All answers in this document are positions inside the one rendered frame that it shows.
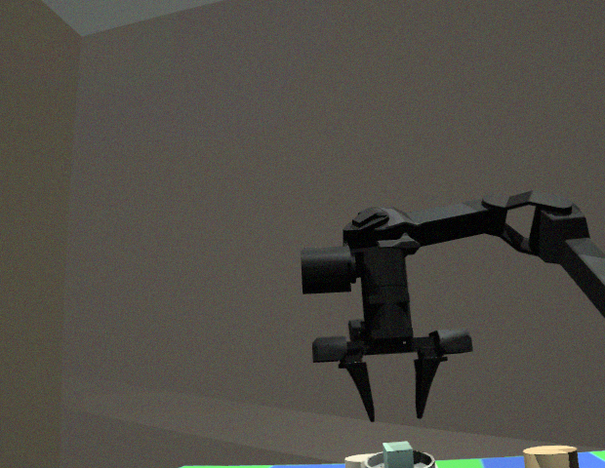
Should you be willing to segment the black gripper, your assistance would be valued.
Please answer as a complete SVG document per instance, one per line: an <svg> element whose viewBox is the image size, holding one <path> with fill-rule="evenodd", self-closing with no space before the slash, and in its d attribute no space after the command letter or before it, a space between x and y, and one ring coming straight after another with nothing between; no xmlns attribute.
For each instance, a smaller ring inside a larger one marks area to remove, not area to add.
<svg viewBox="0 0 605 468"><path fill-rule="evenodd" d="M413 337L410 298L407 287L388 286L362 291L366 340L346 341L345 335L316 337L312 342L313 363L338 362L347 369L360 394L371 422L375 422L364 355L417 353L416 410L422 418L429 390L440 362L448 361L444 354L472 352L469 332L461 330L433 331L429 337ZM404 344L394 344L402 340ZM384 341L384 345L373 342Z"/></svg>

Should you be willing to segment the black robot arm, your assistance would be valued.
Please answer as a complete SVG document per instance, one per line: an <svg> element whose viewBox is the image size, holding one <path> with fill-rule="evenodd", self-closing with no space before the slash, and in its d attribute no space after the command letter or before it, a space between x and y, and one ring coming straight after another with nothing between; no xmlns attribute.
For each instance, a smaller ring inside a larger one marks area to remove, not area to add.
<svg viewBox="0 0 605 468"><path fill-rule="evenodd" d="M529 238L505 223L507 210L534 206ZM523 254L560 264L605 318L605 253L590 241L587 222L570 199L540 191L403 212L372 207L343 228L343 246L302 248L302 294L407 287L405 256L420 247L488 234ZM351 284L350 284L351 283Z"/></svg>

